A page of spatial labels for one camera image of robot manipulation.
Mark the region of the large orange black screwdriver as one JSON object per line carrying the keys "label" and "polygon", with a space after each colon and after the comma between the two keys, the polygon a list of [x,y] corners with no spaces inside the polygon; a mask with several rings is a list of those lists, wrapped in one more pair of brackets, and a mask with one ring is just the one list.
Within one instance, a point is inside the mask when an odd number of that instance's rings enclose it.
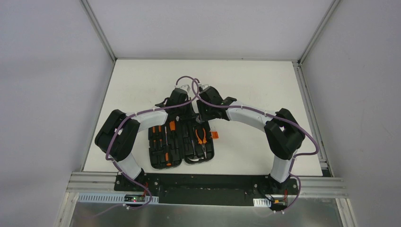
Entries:
{"label": "large orange black screwdriver", "polygon": [[171,137],[171,144],[175,146],[175,133],[176,133],[176,126],[175,126],[175,121],[171,121],[169,123],[169,129],[170,129],[170,137]]}

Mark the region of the small orange black screwdriver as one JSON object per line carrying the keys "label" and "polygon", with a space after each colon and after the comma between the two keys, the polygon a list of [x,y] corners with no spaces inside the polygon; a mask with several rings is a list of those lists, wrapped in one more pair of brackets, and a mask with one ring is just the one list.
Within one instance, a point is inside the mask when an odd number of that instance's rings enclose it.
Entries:
{"label": "small orange black screwdriver", "polygon": [[156,149],[157,145],[156,145],[156,128],[155,128],[155,126],[152,127],[152,140],[153,140],[153,148]]}

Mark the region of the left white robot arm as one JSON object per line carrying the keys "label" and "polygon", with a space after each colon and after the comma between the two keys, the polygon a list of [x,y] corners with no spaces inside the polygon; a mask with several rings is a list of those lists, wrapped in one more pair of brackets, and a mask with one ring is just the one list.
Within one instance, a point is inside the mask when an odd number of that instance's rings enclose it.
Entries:
{"label": "left white robot arm", "polygon": [[137,134],[152,127],[157,129],[175,120],[190,104],[188,92],[182,88],[174,88],[164,102],[149,110],[128,114],[115,109],[109,114],[95,136],[95,145],[127,177],[126,185],[132,191],[139,191],[144,186],[144,178],[140,175],[143,168],[131,154]]}

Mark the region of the orange handled pliers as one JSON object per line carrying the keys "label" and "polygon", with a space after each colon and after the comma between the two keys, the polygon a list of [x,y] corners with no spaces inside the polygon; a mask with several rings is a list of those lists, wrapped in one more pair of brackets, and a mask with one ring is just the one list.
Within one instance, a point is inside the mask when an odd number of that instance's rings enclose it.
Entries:
{"label": "orange handled pliers", "polygon": [[201,150],[204,154],[204,158],[207,158],[207,150],[206,150],[206,131],[204,128],[198,127],[195,129],[195,135],[198,141],[198,144],[201,146]]}

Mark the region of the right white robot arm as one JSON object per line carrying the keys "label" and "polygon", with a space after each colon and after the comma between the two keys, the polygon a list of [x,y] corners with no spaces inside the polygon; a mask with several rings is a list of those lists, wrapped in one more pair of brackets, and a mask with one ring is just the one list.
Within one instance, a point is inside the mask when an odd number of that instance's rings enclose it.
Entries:
{"label": "right white robot arm", "polygon": [[224,119],[246,124],[266,134],[270,150],[274,154],[273,166],[269,179],[269,189],[275,194],[287,188],[291,159],[301,147],[305,133],[298,128],[292,113],[285,108],[274,114],[245,106],[233,97],[223,99],[212,86],[202,88],[197,106],[202,121]]}

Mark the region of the hammer with black handle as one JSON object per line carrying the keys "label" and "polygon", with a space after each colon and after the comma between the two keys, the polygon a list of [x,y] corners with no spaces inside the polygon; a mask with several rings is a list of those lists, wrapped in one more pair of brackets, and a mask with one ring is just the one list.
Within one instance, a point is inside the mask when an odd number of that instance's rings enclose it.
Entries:
{"label": "hammer with black handle", "polygon": [[188,159],[192,162],[198,162],[199,157],[197,156],[196,150],[195,150],[195,145],[194,145],[194,140],[192,138],[192,134],[189,133],[189,141],[191,143],[191,155],[188,155]]}

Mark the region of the black plastic tool case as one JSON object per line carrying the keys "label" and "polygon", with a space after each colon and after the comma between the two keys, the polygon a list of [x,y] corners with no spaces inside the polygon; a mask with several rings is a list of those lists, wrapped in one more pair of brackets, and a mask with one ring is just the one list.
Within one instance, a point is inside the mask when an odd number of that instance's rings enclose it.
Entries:
{"label": "black plastic tool case", "polygon": [[[148,129],[148,140],[149,140],[149,158],[150,164],[154,169],[167,169],[179,166],[182,162],[185,162],[189,165],[194,165],[197,163],[203,163],[210,161],[215,156],[215,149],[213,140],[216,138],[215,132],[211,130],[209,122],[200,122],[198,116],[195,118],[190,118],[188,120],[179,119],[175,120],[176,133],[175,133],[175,146],[171,144],[172,140],[170,137],[170,129],[169,123],[166,122],[162,125],[162,134],[163,134],[163,146],[160,147],[160,141],[158,138],[158,126],[156,128],[156,145],[157,148],[153,148],[153,140],[152,140],[152,127]],[[168,144],[169,144],[169,155],[170,161],[172,163],[171,166],[166,166],[165,160],[165,126],[167,127],[167,136],[168,136]],[[201,150],[201,146],[198,144],[195,129],[201,127],[206,131],[206,150],[207,150],[207,158],[204,158],[204,154]],[[189,141],[189,133],[192,134],[192,138],[194,140],[195,150],[197,156],[199,157],[198,162],[192,162],[188,159],[188,155],[191,155],[191,143]]]}

